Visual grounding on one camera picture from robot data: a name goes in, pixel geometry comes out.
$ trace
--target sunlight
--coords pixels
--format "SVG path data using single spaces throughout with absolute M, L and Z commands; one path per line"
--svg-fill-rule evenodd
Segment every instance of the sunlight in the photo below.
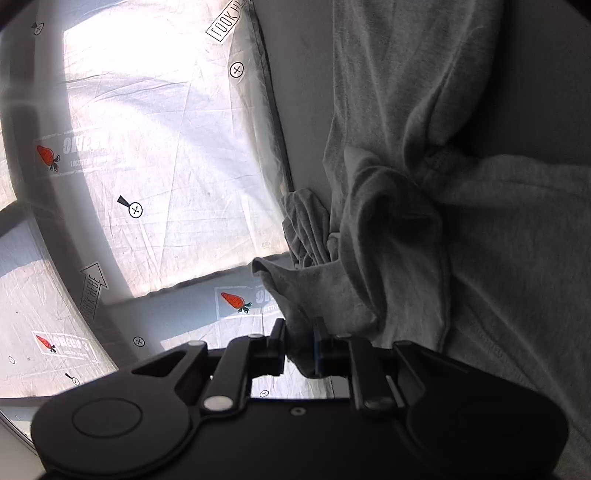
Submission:
M 251 106 L 229 84 L 232 42 L 212 47 L 205 33 L 224 6 L 124 2 L 64 33 L 76 132 L 55 140 L 60 174 L 84 174 L 134 297 L 287 250 L 252 143 Z M 119 196 L 141 204 L 141 218 Z
M 0 131 L 0 210 L 10 205 L 17 199 L 14 195 L 10 173 L 8 171 L 8 162 L 6 152 L 4 151 L 4 139 Z

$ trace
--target silver screw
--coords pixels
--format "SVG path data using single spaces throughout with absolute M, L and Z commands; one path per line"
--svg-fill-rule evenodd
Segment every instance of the silver screw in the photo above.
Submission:
M 203 401 L 203 406 L 210 411 L 226 411 L 234 406 L 231 398 L 224 395 L 214 395 Z
M 306 409 L 304 407 L 293 407 L 290 410 L 290 413 L 294 416 L 294 417 L 301 417 L 302 415 L 306 415 Z
M 385 411 L 394 406 L 394 400 L 389 397 L 370 398 L 365 401 L 365 406 L 370 410 Z

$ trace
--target crumpled fabric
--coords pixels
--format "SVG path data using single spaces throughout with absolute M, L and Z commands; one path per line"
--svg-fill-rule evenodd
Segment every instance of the crumpled fabric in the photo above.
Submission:
M 411 340 L 550 397 L 570 423 L 556 474 L 591 478 L 591 170 L 451 142 L 501 14 L 490 0 L 334 3 L 329 226 L 311 192 L 290 194 L 299 268 L 253 271 L 304 374 L 317 317 L 375 346 Z

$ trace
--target arrow graphic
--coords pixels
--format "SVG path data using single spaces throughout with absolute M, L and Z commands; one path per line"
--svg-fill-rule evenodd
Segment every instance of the arrow graphic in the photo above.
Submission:
M 39 35 L 39 33 L 41 33 L 41 30 L 43 30 L 43 25 L 45 25 L 45 23 L 41 22 L 40 24 L 37 25 L 37 22 L 33 23 L 33 25 L 31 25 L 31 28 L 34 30 L 33 34 L 35 36 Z
M 121 205 L 124 205 L 127 208 L 129 208 L 129 202 L 127 200 L 125 200 L 121 195 L 119 195 L 119 198 L 117 199 L 117 203 L 120 203 Z
M 66 374 L 66 377 L 68 377 L 70 380 L 72 380 L 72 383 L 74 385 L 80 385 L 80 380 L 78 380 L 76 377 L 71 377 L 70 375 Z
M 89 322 L 95 318 L 96 305 L 99 301 L 100 288 L 107 290 L 109 287 L 105 282 L 98 262 L 80 270 L 84 274 L 84 285 L 82 287 L 82 300 L 80 301 L 80 312 L 84 319 Z

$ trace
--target gray cloth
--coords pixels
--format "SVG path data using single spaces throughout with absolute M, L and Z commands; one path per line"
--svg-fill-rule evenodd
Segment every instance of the gray cloth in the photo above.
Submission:
M 556 473 L 591 478 L 591 171 L 449 146 L 486 83 L 501 8 L 335 2 L 329 227 L 309 192 L 290 194 L 303 268 L 253 268 L 299 367 L 315 317 L 376 346 L 412 340 L 552 398 L 571 427 Z

